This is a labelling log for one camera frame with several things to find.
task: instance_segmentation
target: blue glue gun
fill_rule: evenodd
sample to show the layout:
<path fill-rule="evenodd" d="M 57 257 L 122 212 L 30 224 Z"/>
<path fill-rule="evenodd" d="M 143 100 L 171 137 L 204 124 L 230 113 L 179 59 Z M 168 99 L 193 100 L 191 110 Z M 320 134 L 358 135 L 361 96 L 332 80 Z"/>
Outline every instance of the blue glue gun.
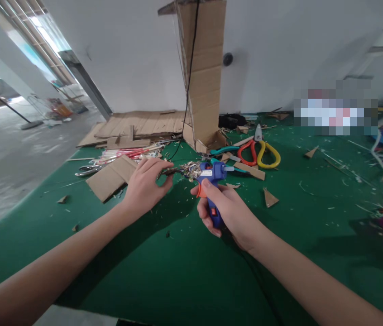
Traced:
<path fill-rule="evenodd" d="M 234 167 L 226 166 L 223 162 L 214 162 L 211 165 L 208 162 L 203 162 L 199 166 L 201 168 L 201 175 L 197 178 L 199 182 L 199 191 L 197 197 L 207 198 L 204 189 L 202 188 L 202 181 L 208 179 L 214 186 L 219 187 L 219 181 L 225 180 L 228 171 L 233 171 Z M 223 220 L 220 216 L 219 210 L 215 204 L 208 198 L 208 205 L 210 207 L 210 217 L 216 229 L 223 226 Z"/>

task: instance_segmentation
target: white wall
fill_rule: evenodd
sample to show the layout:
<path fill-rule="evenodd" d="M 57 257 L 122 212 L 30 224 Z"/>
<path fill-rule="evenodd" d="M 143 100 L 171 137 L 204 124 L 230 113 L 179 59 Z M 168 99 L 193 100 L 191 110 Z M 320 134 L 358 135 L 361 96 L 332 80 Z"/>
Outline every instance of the white wall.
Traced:
<path fill-rule="evenodd" d="M 227 1 L 221 112 L 290 108 L 294 89 L 342 79 L 383 29 L 383 0 Z M 157 16 L 169 2 L 44 0 L 114 111 L 184 109 L 172 17 Z M 383 67 L 374 75 L 383 96 Z"/>
<path fill-rule="evenodd" d="M 184 110 L 167 0 L 44 0 L 63 36 L 115 112 Z"/>
<path fill-rule="evenodd" d="M 41 99 L 60 97 L 40 70 L 30 62 L 1 27 L 0 77 L 24 98 L 33 94 Z"/>
<path fill-rule="evenodd" d="M 383 0 L 228 0 L 221 112 L 290 107 L 309 80 L 342 79 L 383 29 Z M 372 89 L 383 96 L 383 66 Z"/>

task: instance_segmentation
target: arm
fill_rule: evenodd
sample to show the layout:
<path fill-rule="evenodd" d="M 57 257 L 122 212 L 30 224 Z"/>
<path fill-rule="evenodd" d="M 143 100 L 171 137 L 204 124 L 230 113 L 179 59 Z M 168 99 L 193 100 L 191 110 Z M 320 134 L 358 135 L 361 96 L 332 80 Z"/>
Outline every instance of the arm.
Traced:
<path fill-rule="evenodd" d="M 120 204 L 1 283 L 0 325 L 32 325 L 118 233 L 168 192 L 173 176 L 161 187 L 155 181 L 171 166 L 143 159 Z"/>
<path fill-rule="evenodd" d="M 220 190 L 204 180 L 207 196 L 216 204 L 237 244 L 265 266 L 320 325 L 383 325 L 383 312 L 331 277 L 267 229 L 233 189 Z M 202 198 L 198 211 L 209 231 L 214 229 Z"/>

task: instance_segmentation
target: cardboard column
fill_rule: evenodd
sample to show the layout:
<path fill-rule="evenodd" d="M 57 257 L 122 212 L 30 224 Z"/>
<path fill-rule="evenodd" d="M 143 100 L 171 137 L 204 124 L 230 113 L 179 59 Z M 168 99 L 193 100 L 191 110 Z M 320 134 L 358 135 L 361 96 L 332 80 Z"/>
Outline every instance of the cardboard column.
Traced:
<path fill-rule="evenodd" d="M 159 15 L 177 14 L 186 89 L 192 57 L 196 8 L 196 0 L 174 1 L 158 11 Z M 225 12 L 224 0 L 205 1 L 199 4 L 189 90 L 191 125 L 186 126 L 183 133 L 185 141 L 197 151 L 207 151 L 225 145 L 225 138 L 218 131 Z"/>

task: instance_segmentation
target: green table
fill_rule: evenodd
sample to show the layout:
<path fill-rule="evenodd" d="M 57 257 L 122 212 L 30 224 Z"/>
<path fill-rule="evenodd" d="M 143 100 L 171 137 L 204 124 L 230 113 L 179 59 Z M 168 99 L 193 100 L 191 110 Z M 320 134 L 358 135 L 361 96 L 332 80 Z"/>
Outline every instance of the green table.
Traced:
<path fill-rule="evenodd" d="M 347 138 L 308 136 L 286 120 L 268 120 L 278 127 L 264 134 L 282 156 L 279 170 L 266 171 L 264 182 L 234 174 L 226 181 L 242 183 L 238 193 L 268 228 L 383 310 L 383 234 L 356 206 L 383 205 L 383 172 L 370 168 L 374 161 L 365 162 L 370 154 Z M 247 137 L 228 136 L 234 142 Z M 371 146 L 366 137 L 350 139 Z M 318 151 L 310 160 L 303 157 L 317 145 L 375 188 L 328 165 Z M 165 152 L 173 153 L 175 146 Z M 74 158 L 100 152 L 83 148 Z M 183 143 L 173 160 L 197 156 Z M 0 282 L 70 237 L 75 224 L 85 227 L 121 201 L 116 196 L 102 204 L 85 182 L 60 188 L 80 180 L 73 174 L 83 164 L 65 162 L 0 222 Z M 267 270 L 205 229 L 192 187 L 176 175 L 168 195 L 117 236 L 57 303 L 155 325 L 273 325 L 269 299 L 286 325 L 314 324 Z M 270 209 L 263 187 L 280 200 Z M 68 202 L 57 204 L 64 195 L 70 195 Z"/>

